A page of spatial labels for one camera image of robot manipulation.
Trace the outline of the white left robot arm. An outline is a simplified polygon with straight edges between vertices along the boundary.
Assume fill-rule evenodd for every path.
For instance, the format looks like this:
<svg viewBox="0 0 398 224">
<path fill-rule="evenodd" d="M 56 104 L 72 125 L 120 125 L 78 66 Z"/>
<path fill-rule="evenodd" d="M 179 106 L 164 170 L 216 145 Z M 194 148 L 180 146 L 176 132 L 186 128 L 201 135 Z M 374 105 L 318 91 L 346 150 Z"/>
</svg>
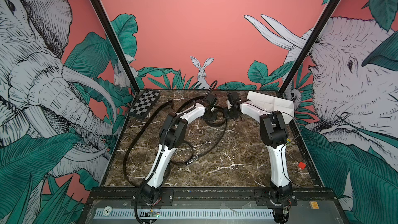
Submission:
<svg viewBox="0 0 398 224">
<path fill-rule="evenodd" d="M 188 109 L 168 114 L 160 131 L 160 144 L 154 164 L 145 180 L 141 183 L 136 198 L 148 205 L 154 205 L 160 197 L 160 189 L 164 181 L 164 173 L 172 155 L 183 143 L 187 127 L 198 118 L 203 117 L 215 107 L 217 96 L 208 94 L 203 99 L 193 102 Z"/>
</svg>

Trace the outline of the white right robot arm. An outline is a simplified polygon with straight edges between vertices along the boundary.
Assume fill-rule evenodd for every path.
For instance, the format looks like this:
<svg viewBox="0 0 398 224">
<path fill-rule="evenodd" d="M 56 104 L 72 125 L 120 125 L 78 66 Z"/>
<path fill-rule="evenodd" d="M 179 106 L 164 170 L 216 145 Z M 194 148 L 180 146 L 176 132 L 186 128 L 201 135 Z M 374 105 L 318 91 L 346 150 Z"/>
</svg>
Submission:
<svg viewBox="0 0 398 224">
<path fill-rule="evenodd" d="M 259 106 L 249 99 L 241 98 L 237 92 L 228 92 L 224 116 L 235 118 L 240 115 L 247 115 L 259 123 L 260 138 L 268 150 L 271 164 L 271 202 L 276 206 L 291 206 L 293 187 L 286 162 L 289 134 L 283 113 L 268 103 Z"/>
</svg>

